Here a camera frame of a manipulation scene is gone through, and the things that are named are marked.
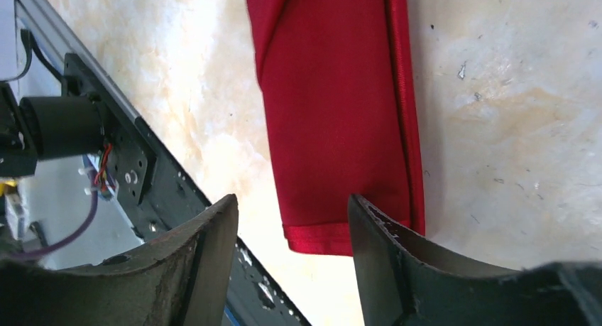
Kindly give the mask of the red cloth napkin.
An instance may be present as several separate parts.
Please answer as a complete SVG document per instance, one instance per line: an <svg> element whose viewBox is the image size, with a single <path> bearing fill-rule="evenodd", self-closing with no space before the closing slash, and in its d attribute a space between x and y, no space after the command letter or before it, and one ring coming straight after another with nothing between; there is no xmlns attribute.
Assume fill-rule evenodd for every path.
<svg viewBox="0 0 602 326"><path fill-rule="evenodd" d="M363 195L425 233L407 0L246 0L283 234L352 253Z"/></svg>

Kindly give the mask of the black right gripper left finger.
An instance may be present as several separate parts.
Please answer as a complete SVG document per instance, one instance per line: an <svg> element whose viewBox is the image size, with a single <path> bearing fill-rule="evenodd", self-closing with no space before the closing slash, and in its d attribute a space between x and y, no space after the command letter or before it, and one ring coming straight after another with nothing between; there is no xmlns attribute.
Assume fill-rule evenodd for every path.
<svg viewBox="0 0 602 326"><path fill-rule="evenodd" d="M1 261L2 325L220 325L239 211L224 196L190 221L97 266Z"/></svg>

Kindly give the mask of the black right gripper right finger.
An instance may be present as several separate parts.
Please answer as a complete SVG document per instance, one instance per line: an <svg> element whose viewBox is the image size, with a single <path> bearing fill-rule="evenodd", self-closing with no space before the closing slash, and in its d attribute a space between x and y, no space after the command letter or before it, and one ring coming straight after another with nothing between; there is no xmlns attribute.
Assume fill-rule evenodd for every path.
<svg viewBox="0 0 602 326"><path fill-rule="evenodd" d="M352 195L349 228L366 325L600 325L601 263L512 270L444 248Z"/></svg>

